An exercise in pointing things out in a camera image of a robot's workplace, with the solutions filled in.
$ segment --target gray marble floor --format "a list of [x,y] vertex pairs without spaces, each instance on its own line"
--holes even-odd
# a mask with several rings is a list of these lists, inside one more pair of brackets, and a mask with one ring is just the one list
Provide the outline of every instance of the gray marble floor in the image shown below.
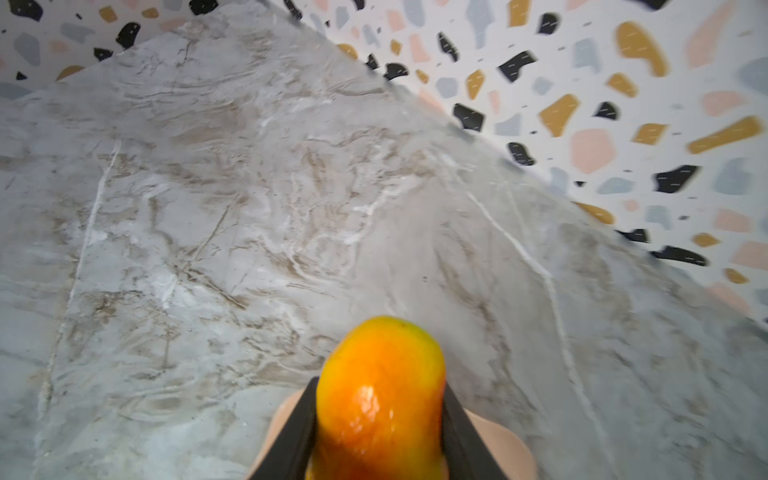
[[410,102],[247,3],[0,112],[0,476],[241,478],[388,313],[542,479],[768,478],[766,334]]

